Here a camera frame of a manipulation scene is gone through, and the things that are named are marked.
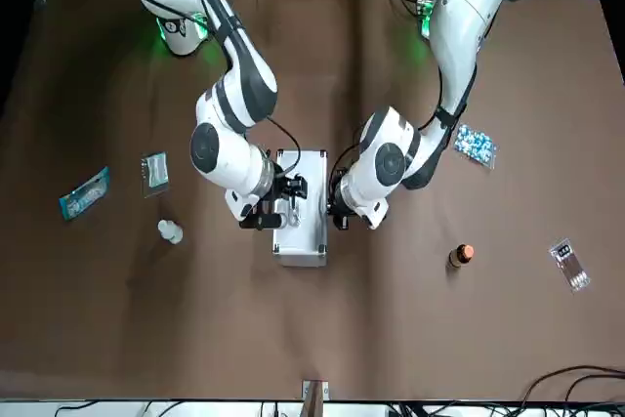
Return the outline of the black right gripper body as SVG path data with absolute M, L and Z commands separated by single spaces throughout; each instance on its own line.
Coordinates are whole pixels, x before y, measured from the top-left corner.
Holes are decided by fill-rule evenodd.
M 294 196 L 290 187 L 290 179 L 286 176 L 275 176 L 272 180 L 269 201 L 271 209 L 274 209 L 278 200 L 285 200 L 288 208 L 294 207 Z

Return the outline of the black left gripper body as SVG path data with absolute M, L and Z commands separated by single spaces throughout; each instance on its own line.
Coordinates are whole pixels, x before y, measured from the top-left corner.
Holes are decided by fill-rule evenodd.
M 333 177 L 329 182 L 327 214 L 342 215 L 345 212 L 345 204 L 340 191 L 341 177 Z

